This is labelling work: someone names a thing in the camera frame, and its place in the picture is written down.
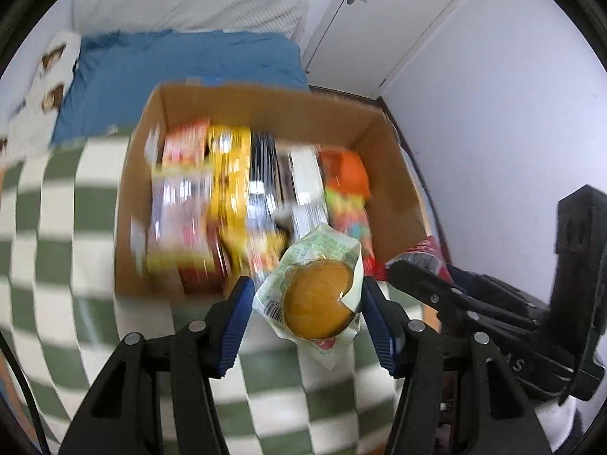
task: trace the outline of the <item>bed sheet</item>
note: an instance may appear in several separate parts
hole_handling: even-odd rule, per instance
[[[274,33],[111,33],[83,37],[52,143],[135,124],[160,82],[252,82],[308,89],[299,47]]]

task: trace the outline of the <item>door frame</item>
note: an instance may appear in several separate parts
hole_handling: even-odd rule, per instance
[[[305,49],[302,56],[302,66],[307,72],[310,62],[316,53],[319,45],[321,44],[322,38],[329,30],[329,26],[333,22],[333,19],[337,15],[339,9],[344,4],[345,0],[331,0],[331,3],[327,7],[325,15],[323,16],[320,24],[316,28],[312,39]],[[428,26],[428,28],[422,33],[417,42],[405,53],[401,60],[392,68],[390,73],[386,76],[380,86],[370,95],[370,99],[377,99],[389,86],[390,82],[398,75],[403,69],[405,64],[413,57],[413,55],[421,48],[422,44],[432,35],[432,33],[441,25],[441,23],[447,18],[447,16],[457,7],[462,0],[451,0],[448,5],[438,14],[436,19]]]
[[[308,43],[305,48],[305,51],[303,52],[302,66],[304,70],[307,70],[308,66],[310,66],[310,62],[312,61],[314,53],[318,49],[322,38],[325,37],[325,34],[327,33],[331,22],[335,18],[335,15],[337,15],[339,8],[342,6],[342,3],[344,1],[345,0],[331,0],[331,3],[329,3],[329,6],[325,10],[325,14],[322,16],[321,22],[318,24],[318,27],[314,31],[310,42]]]

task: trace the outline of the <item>bun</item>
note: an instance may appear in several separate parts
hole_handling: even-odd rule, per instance
[[[297,271],[283,301],[285,324],[306,340],[329,339],[354,313],[339,300],[352,287],[353,272],[336,260],[317,260]]]

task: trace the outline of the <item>plastic wrapper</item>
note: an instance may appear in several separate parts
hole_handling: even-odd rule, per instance
[[[253,308],[266,318],[279,337],[292,340],[307,349],[325,367],[332,369],[358,333],[359,315],[355,314],[339,334],[322,340],[304,340],[296,336],[283,319],[284,297],[297,271],[319,259],[342,262],[352,271],[352,285],[339,301],[353,314],[357,313],[363,277],[360,242],[334,231],[326,224],[319,225],[287,249],[277,269],[257,291]]]
[[[208,217],[221,226],[244,226],[249,196],[251,130],[211,126],[207,143],[208,162],[213,166]]]
[[[197,166],[204,161],[208,118],[184,124],[165,138],[162,155],[163,168],[171,166]]]
[[[403,260],[411,262],[451,284],[453,283],[453,279],[451,278],[447,269],[447,264],[445,263],[445,257],[442,255],[440,245],[437,243],[434,236],[428,236],[404,253],[388,260],[385,264],[385,268],[389,268],[393,263]]]
[[[251,167],[247,226],[250,229],[274,227],[272,214],[277,207],[277,156],[274,135],[251,132]]]
[[[321,159],[325,188],[343,195],[371,196],[369,178],[366,175],[362,159],[351,150],[322,149]]]
[[[287,241],[286,233],[275,229],[246,231],[226,227],[221,237],[230,252],[234,273],[249,275],[256,289],[278,266]]]
[[[328,223],[327,205],[324,200],[294,207],[291,214],[293,241],[300,240],[319,225]]]
[[[212,171],[154,171],[146,264],[179,271],[186,293],[220,292],[229,269],[217,228],[207,225]]]
[[[326,189],[325,196],[331,227],[360,241],[364,273],[374,275],[375,254],[365,199],[359,195],[343,195],[330,188]]]
[[[286,205],[297,204],[297,200],[295,199],[295,186],[293,186],[291,156],[289,153],[282,153],[278,156],[278,178],[280,179],[282,203]]]
[[[323,199],[321,169],[318,167],[315,147],[291,147],[291,174],[298,205]]]

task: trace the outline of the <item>checkered rug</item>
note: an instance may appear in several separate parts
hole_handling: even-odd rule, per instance
[[[0,331],[28,378],[54,452],[122,337],[173,334],[208,310],[113,294],[116,198],[129,133],[28,160],[4,178]],[[417,301],[384,291],[421,318]],[[176,454],[168,376],[161,381],[166,453]],[[379,366],[364,324],[327,371],[253,313],[235,366],[212,389],[233,455],[346,455],[385,441],[399,385]]]

